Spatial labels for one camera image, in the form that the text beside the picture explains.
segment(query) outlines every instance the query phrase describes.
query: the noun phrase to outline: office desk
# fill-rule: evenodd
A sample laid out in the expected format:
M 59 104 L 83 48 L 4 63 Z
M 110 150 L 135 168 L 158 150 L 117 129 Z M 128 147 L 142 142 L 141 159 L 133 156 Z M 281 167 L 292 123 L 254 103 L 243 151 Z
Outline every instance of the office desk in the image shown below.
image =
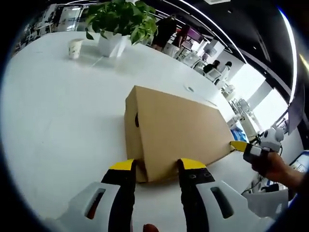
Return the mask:
M 68 42 L 75 38 L 85 38 L 85 33 L 42 36 L 11 59 L 3 80 L 6 158 L 22 196 L 42 218 L 61 215 L 74 195 L 100 181 L 115 162 L 126 160 L 125 99 L 134 85 L 215 104 L 226 121 L 234 115 L 212 82 L 163 53 L 138 44 L 120 58 L 108 59 L 98 55 L 95 41 L 84 41 L 81 57 L 74 61 L 68 59 Z M 254 175 L 235 152 L 209 170 L 237 191 Z M 134 231 L 146 223 L 161 231 L 185 231 L 180 194 L 177 181 L 138 185 Z

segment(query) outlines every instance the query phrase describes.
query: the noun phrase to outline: green leaves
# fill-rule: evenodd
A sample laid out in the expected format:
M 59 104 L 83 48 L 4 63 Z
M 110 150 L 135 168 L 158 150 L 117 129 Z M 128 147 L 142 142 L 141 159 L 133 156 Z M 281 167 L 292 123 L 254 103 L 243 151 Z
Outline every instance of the green leaves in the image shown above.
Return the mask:
M 89 40 L 94 40 L 94 38 L 92 37 L 92 35 L 90 35 L 88 30 L 86 30 L 86 38 L 89 39 Z
M 154 14 L 155 9 L 142 1 L 133 4 L 125 0 L 113 0 L 91 5 L 86 22 L 104 38 L 104 32 L 110 31 L 114 35 L 130 35 L 132 44 L 137 44 L 157 32 L 155 17 L 150 13 Z M 88 31 L 86 37 L 93 39 Z

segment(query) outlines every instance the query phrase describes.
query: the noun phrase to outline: cardboard box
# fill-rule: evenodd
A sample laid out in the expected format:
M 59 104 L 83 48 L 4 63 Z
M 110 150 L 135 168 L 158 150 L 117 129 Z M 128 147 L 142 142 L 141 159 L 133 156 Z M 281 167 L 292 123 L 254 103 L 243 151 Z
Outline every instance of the cardboard box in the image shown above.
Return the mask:
M 233 135 L 218 109 L 134 86 L 126 99 L 126 152 L 137 181 L 168 179 L 179 158 L 213 163 L 230 153 Z

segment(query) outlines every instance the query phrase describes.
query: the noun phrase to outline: chair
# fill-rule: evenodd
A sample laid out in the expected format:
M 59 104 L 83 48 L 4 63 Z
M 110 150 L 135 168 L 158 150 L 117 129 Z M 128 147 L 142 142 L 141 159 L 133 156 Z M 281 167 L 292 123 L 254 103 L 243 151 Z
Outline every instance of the chair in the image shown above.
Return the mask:
M 204 76 L 209 79 L 211 82 L 214 82 L 216 79 L 218 79 L 219 77 L 221 77 L 221 73 L 216 70 L 216 69 L 212 69 L 211 71 L 209 71 L 208 73 L 204 73 Z
M 186 57 L 184 57 L 181 62 L 185 65 L 189 66 L 190 68 L 194 67 L 195 64 L 197 64 L 201 60 L 201 57 L 199 57 L 196 53 L 191 52 Z

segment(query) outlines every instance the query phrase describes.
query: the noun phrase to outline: computer monitor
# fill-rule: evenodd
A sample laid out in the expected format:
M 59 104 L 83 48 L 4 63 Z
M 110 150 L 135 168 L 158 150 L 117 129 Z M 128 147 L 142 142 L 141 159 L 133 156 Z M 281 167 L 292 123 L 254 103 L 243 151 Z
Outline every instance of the computer monitor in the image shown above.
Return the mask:
M 203 36 L 192 28 L 189 29 L 188 36 L 198 43 L 201 43 L 203 41 Z

